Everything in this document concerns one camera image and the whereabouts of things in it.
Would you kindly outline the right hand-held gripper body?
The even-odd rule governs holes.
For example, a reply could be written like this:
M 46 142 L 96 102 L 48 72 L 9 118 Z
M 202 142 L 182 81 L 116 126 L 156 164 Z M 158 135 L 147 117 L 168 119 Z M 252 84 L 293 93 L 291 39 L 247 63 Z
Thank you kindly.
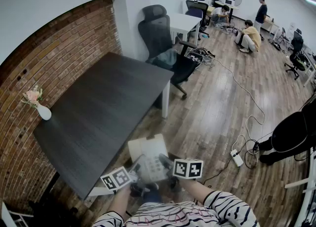
M 179 179 L 196 180 L 202 177 L 203 160 L 175 159 L 170 170 L 170 187 L 174 191 L 180 189 Z

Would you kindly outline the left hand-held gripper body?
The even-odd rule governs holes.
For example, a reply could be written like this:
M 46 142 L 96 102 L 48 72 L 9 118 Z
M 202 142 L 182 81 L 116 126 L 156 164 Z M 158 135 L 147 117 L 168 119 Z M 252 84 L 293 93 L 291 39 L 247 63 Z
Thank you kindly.
M 145 183 L 141 177 L 140 166 L 126 170 L 123 166 L 100 177 L 105 187 L 112 192 L 130 185 L 132 197 L 142 197 L 145 193 L 158 190 L 157 183 Z

